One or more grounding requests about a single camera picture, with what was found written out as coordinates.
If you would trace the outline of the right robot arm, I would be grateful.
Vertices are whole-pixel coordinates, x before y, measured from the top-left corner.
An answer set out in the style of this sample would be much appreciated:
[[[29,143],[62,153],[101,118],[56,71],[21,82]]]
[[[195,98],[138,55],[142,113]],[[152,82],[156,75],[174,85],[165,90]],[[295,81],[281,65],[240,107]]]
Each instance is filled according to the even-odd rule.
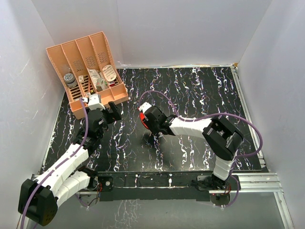
[[[205,139],[216,155],[213,173],[204,179],[202,186],[224,189],[229,185],[230,170],[244,135],[224,115],[200,121],[183,121],[176,115],[165,115],[148,103],[139,108],[140,120],[152,134],[187,135]]]

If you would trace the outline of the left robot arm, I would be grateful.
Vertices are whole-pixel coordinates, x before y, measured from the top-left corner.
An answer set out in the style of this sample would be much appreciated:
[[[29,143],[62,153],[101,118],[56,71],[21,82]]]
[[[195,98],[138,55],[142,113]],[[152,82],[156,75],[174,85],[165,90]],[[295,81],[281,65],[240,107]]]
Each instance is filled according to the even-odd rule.
[[[105,108],[100,102],[82,98],[81,105],[84,104],[88,104],[88,108],[83,108],[85,127],[79,130],[68,150],[46,172],[22,183],[19,228],[24,228],[26,218],[42,226],[48,225],[66,200],[81,189],[94,190],[98,186],[93,170],[77,168],[98,148],[108,125],[121,120],[122,116],[114,102],[109,102],[109,108]]]

